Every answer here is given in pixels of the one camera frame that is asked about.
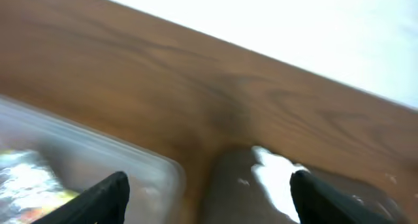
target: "white background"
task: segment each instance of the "white background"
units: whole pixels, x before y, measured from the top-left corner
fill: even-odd
[[[112,0],[418,109],[418,0]]]

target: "plastic container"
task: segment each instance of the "plastic container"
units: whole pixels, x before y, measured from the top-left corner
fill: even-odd
[[[126,224],[172,223],[184,190],[180,165],[138,146],[0,98],[0,150],[38,151],[63,185],[81,192],[115,171],[127,173]]]

